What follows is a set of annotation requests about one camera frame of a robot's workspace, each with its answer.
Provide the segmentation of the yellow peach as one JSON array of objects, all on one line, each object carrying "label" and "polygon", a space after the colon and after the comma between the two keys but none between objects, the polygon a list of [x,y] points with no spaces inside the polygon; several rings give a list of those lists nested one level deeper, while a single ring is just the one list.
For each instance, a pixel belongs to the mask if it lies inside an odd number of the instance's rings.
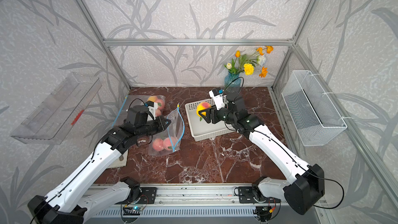
[{"label": "yellow peach", "polygon": [[208,102],[201,102],[197,106],[197,115],[200,117],[199,111],[211,108],[211,105]]}]

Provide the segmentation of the pink peach top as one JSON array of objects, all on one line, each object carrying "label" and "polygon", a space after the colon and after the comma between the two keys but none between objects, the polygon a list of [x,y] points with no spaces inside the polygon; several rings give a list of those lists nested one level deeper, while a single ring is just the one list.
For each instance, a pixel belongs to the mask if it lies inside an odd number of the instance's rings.
[{"label": "pink peach top", "polygon": [[165,150],[172,151],[173,150],[173,146],[177,144],[177,141],[178,141],[177,138],[174,137],[174,136],[172,136],[170,138],[166,138],[163,141],[163,148]]}]

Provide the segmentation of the pink peach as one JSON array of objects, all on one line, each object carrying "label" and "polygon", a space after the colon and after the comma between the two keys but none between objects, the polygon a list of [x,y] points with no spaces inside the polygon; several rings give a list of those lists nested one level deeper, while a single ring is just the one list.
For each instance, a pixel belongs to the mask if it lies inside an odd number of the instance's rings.
[{"label": "pink peach", "polygon": [[163,110],[163,109],[164,109],[164,107],[165,107],[165,102],[164,102],[164,100],[162,100],[162,99],[157,99],[157,100],[155,101],[155,103],[157,103],[158,109],[159,109],[159,110]]},{"label": "pink peach", "polygon": [[153,95],[153,96],[150,96],[150,97],[148,98],[148,101],[151,101],[151,102],[153,102],[153,103],[155,103],[155,102],[156,102],[156,100],[158,100],[158,97],[157,97],[157,96],[155,96],[155,95]]},{"label": "pink peach", "polygon": [[163,142],[164,142],[164,140],[162,140],[162,139],[155,139],[152,142],[153,150],[155,150],[156,152],[162,151],[164,149]]},{"label": "pink peach", "polygon": [[178,141],[177,138],[174,137],[174,136],[172,136],[170,138],[166,138],[163,141],[163,148],[165,150],[172,151],[173,150],[173,146],[177,144],[177,141]]}]

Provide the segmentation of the white plastic fruit basket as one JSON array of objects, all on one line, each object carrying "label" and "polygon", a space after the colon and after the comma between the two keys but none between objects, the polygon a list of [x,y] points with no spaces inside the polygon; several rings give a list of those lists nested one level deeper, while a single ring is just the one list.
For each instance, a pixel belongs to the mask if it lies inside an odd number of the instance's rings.
[{"label": "white plastic fruit basket", "polygon": [[196,109],[201,102],[208,102],[211,106],[215,106],[213,99],[200,100],[185,104],[190,132],[196,142],[206,139],[214,139],[217,136],[234,132],[232,126],[230,124],[225,125],[223,121],[218,122],[217,124],[207,123],[205,120],[200,121],[200,117],[197,115]]}]

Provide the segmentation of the pink peach bottom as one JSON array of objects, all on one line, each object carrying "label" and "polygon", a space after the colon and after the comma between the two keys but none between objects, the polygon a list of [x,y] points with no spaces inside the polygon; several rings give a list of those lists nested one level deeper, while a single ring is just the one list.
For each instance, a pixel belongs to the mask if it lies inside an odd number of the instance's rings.
[{"label": "pink peach bottom", "polygon": [[163,109],[164,109],[164,107],[165,107],[165,102],[164,102],[164,100],[162,100],[162,99],[157,99],[157,100],[155,101],[155,103],[157,103],[158,109],[159,109],[159,110],[163,110]]}]

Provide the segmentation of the clear zip-top bag blue zipper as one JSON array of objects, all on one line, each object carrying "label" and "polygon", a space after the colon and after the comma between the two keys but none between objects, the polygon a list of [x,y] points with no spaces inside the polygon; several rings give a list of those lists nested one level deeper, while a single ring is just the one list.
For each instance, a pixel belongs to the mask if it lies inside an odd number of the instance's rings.
[{"label": "clear zip-top bag blue zipper", "polygon": [[122,125],[124,120],[132,120],[132,124],[134,124],[135,116],[138,116],[139,113],[143,113],[150,121],[162,115],[164,108],[165,96],[163,95],[128,95],[125,97],[112,127]]}]

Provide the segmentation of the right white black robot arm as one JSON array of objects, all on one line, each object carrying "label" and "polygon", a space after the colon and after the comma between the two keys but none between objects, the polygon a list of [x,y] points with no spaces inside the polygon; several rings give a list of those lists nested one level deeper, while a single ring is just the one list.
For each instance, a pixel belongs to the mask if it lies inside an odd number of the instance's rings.
[{"label": "right white black robot arm", "polygon": [[261,178],[253,184],[259,201],[277,198],[286,201],[300,215],[304,215],[325,194],[324,170],[317,164],[306,161],[288,149],[255,114],[248,113],[244,99],[239,93],[223,95],[220,88],[212,89],[209,95],[212,107],[198,111],[207,123],[223,121],[236,132],[258,146],[280,169],[285,179]]}]

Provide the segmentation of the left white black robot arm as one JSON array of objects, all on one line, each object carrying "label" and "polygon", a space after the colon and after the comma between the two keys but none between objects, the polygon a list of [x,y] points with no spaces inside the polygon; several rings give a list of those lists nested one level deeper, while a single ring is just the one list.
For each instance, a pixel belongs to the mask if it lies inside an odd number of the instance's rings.
[{"label": "left white black robot arm", "polygon": [[125,177],[100,193],[85,198],[84,193],[121,155],[144,137],[153,138],[165,131],[171,120],[154,117],[146,105],[128,109],[123,124],[110,129],[95,146],[93,153],[62,183],[45,196],[35,196],[28,203],[37,224],[83,224],[108,208],[140,199],[140,184]]}]

